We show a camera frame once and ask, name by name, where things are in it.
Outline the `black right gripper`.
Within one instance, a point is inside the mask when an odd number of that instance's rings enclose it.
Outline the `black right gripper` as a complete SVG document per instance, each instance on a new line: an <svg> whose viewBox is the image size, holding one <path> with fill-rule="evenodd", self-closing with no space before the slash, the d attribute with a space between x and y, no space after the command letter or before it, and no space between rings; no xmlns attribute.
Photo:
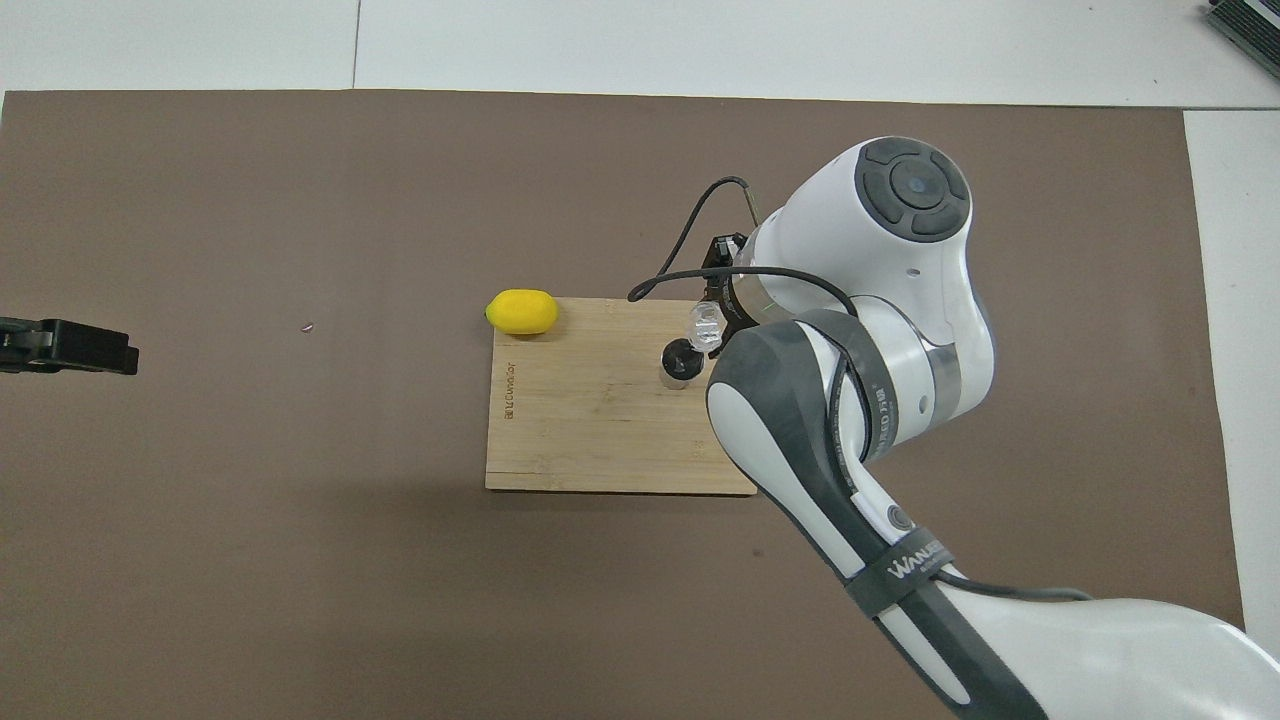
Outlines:
<svg viewBox="0 0 1280 720"><path fill-rule="evenodd" d="M741 233L721 234L712 238L704 256L704 269L735 266L741 250L745 247L748 237ZM728 343L735 333L753 327L753 319L745 313L733 290L733 277L721 274L705 278L701 301L719 306L724 319L722 331L722 343Z"/></svg>

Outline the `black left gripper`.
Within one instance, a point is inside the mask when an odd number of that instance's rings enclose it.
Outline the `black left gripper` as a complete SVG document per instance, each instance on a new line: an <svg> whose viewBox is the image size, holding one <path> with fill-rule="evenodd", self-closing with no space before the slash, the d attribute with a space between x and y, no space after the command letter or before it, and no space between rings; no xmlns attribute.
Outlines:
<svg viewBox="0 0 1280 720"><path fill-rule="evenodd" d="M0 316L0 373L73 370L136 375L138 365L140 351L127 333L65 319Z"/></svg>

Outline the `steel double jigger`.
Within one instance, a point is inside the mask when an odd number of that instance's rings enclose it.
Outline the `steel double jigger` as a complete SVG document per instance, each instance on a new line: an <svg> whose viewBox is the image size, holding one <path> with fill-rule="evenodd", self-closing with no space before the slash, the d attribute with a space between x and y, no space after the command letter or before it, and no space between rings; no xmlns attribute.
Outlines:
<svg viewBox="0 0 1280 720"><path fill-rule="evenodd" d="M677 338L664 346L660 355L660 383L667 389L686 389L704 369L704 354L687 338Z"/></svg>

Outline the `bamboo cutting board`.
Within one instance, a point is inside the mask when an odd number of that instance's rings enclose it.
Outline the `bamboo cutting board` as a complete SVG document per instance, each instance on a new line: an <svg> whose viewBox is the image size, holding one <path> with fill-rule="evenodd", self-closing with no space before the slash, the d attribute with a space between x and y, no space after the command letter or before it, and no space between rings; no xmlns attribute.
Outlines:
<svg viewBox="0 0 1280 720"><path fill-rule="evenodd" d="M543 334L493 337L488 489L755 495L710 428L709 375L682 389L662 382L660 352L685 331L690 301L558 306Z"/></svg>

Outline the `brown table mat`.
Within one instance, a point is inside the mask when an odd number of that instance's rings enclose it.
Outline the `brown table mat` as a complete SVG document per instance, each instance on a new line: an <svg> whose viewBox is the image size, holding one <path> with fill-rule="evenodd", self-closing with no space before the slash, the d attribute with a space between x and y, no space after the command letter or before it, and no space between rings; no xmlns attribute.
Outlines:
<svg viewBox="0 0 1280 720"><path fill-rule="evenodd" d="M881 135L968 177L998 365L876 477L982 580L1242 623L1178 111L12 94L0 316L140 372L0 373L0 720L948 720L767 498L484 486L494 293Z"/></svg>

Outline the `yellow lemon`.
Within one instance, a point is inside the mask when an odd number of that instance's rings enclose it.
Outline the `yellow lemon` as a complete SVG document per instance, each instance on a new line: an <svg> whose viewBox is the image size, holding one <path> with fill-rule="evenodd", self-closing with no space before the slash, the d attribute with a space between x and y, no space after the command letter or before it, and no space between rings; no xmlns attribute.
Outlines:
<svg viewBox="0 0 1280 720"><path fill-rule="evenodd" d="M552 329L559 319L559 304L541 290L503 290L485 306L490 325L504 334L531 336Z"/></svg>

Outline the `grey laptop corner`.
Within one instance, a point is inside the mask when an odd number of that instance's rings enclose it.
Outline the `grey laptop corner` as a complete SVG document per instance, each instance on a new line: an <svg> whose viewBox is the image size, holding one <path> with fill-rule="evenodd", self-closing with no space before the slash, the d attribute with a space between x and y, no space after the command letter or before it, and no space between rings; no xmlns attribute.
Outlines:
<svg viewBox="0 0 1280 720"><path fill-rule="evenodd" d="M1207 22L1233 42L1280 56L1280 0L1210 0Z"/></svg>

